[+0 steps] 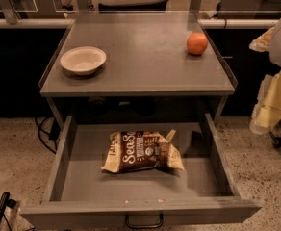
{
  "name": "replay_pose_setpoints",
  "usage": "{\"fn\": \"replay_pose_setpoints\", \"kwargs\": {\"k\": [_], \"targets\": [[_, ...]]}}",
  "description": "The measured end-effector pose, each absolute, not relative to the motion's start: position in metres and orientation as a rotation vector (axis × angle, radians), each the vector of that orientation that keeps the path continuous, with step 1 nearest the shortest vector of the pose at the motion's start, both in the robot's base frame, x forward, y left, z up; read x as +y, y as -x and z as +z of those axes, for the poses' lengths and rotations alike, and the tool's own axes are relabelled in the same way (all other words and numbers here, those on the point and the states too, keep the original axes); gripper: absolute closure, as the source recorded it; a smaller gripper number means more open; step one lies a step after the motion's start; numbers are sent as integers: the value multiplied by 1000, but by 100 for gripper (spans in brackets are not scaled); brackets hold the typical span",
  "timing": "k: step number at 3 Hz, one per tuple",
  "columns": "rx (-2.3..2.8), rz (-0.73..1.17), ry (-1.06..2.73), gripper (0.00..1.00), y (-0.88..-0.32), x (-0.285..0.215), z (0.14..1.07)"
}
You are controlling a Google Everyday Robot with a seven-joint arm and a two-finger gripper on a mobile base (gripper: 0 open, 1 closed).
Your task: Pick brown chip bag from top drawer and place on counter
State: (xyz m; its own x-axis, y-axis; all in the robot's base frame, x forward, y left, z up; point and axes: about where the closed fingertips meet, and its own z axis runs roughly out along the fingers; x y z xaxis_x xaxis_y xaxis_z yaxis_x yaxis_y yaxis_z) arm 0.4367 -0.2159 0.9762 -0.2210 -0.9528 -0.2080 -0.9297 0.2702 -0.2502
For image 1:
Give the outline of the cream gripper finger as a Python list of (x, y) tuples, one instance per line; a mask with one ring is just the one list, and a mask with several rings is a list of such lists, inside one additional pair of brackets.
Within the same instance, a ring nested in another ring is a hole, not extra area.
[(256, 39), (252, 40), (252, 42), (249, 44), (249, 49), (256, 52), (268, 52), (271, 46), (271, 37), (273, 31), (274, 28), (271, 27)]
[(261, 83), (249, 129), (257, 135), (273, 130), (281, 120), (281, 71), (266, 75)]

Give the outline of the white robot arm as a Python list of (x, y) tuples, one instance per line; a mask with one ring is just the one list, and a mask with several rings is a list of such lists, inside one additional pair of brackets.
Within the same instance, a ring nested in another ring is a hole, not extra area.
[[(270, 61), (281, 68), (281, 18), (272, 28), (252, 40), (249, 48), (256, 52), (269, 52)], [(281, 120), (281, 70), (274, 76), (265, 76), (257, 99), (249, 128), (253, 133), (262, 135), (270, 132)]]

